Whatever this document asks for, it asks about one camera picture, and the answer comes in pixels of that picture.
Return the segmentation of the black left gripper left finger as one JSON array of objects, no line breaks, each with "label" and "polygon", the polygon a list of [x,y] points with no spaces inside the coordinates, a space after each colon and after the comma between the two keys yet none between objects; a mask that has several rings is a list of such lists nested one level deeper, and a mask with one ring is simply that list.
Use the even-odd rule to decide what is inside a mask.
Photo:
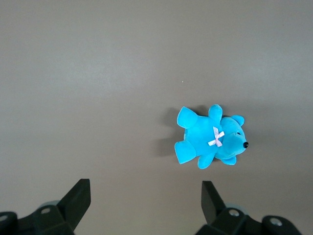
[{"label": "black left gripper left finger", "polygon": [[91,204],[90,180],[80,179],[55,205],[44,205],[17,221],[16,235],[73,235]]}]

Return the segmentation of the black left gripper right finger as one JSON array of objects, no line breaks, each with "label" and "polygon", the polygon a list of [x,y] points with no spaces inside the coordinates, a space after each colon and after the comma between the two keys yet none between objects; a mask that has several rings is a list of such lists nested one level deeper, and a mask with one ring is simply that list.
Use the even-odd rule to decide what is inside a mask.
[{"label": "black left gripper right finger", "polygon": [[261,235],[262,224],[238,206],[224,203],[211,181],[201,186],[201,208],[206,220],[198,235]]}]

